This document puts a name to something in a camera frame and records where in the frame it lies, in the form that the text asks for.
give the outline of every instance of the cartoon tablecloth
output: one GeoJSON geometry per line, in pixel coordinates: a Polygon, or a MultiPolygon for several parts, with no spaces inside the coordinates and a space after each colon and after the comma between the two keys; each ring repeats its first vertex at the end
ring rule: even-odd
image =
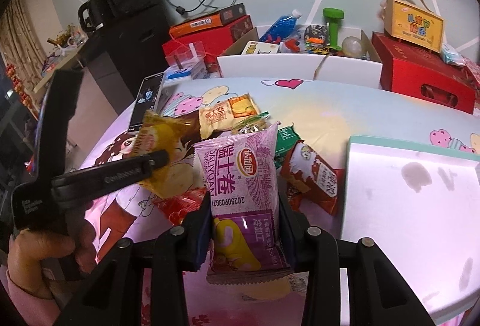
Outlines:
{"type": "MultiPolygon", "coordinates": [[[[262,111],[270,112],[273,120],[294,125],[296,132],[315,149],[334,169],[345,167],[345,148],[352,134],[391,137],[421,143],[432,143],[446,148],[480,152],[480,120],[457,110],[395,93],[307,80],[261,80],[260,78],[218,78],[183,82],[173,88],[172,96],[162,109],[165,116],[181,116],[231,97],[249,93],[262,111]]],[[[133,104],[109,127],[82,165],[87,168],[107,161],[121,159],[130,152],[134,139],[125,133],[133,104]]],[[[196,142],[186,138],[179,144],[175,157],[176,170],[182,165],[193,165],[196,142]]],[[[197,168],[192,178],[183,178],[175,184],[175,192],[182,193],[201,186],[197,168]]],[[[138,185],[131,185],[95,201],[86,218],[97,232],[95,246],[101,259],[123,236],[134,241],[151,240],[171,227],[171,223],[155,207],[156,196],[138,185]]],[[[338,235],[341,217],[332,218],[317,205],[307,200],[301,210],[310,223],[338,235]]],[[[214,286],[206,282],[205,263],[197,273],[184,276],[185,292],[191,324],[201,326],[295,325],[301,323],[304,297],[290,292],[302,291],[279,283],[273,289],[251,290],[214,286]],[[257,300],[272,297],[279,299],[257,300]]],[[[472,287],[462,295],[472,295],[472,287]]],[[[142,324],[148,324],[149,287],[143,293],[142,324]]],[[[342,291],[342,303],[347,292],[342,291]]],[[[430,303],[430,314],[445,305],[430,303]]],[[[348,323],[348,308],[342,306],[342,324],[348,323]]]]}

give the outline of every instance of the red gift box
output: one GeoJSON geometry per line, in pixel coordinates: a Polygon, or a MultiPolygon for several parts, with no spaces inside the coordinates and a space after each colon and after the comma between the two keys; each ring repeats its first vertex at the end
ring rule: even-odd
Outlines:
{"type": "Polygon", "coordinates": [[[382,33],[374,32],[371,41],[383,63],[382,88],[473,113],[475,90],[460,70],[435,53],[382,33]]]}
{"type": "Polygon", "coordinates": [[[182,36],[174,40],[169,40],[162,44],[165,56],[175,51],[182,44],[195,43],[201,41],[205,52],[208,53],[205,57],[207,63],[216,63],[217,56],[224,52],[240,37],[253,29],[249,15],[239,18],[224,27],[217,27],[203,30],[190,35],[182,36]]]}

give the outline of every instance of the yellow label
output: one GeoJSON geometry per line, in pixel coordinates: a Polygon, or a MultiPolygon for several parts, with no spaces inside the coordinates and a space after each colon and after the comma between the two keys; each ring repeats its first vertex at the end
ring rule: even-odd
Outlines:
{"type": "Polygon", "coordinates": [[[443,21],[399,2],[393,2],[391,35],[440,52],[443,21]]]}

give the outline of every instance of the clear plastic ball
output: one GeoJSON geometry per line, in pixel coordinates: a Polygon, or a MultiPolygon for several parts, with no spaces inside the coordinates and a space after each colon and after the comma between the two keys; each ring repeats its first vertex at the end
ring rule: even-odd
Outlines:
{"type": "Polygon", "coordinates": [[[361,58],[367,52],[361,40],[355,36],[349,36],[344,39],[342,51],[349,58],[361,58]]]}

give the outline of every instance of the pink sleeve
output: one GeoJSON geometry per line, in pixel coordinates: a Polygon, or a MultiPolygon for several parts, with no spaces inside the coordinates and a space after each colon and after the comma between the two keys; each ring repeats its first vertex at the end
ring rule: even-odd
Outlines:
{"type": "Polygon", "coordinates": [[[55,301],[29,295],[10,280],[8,271],[7,279],[11,301],[28,326],[52,326],[60,314],[60,309],[55,301]]]}

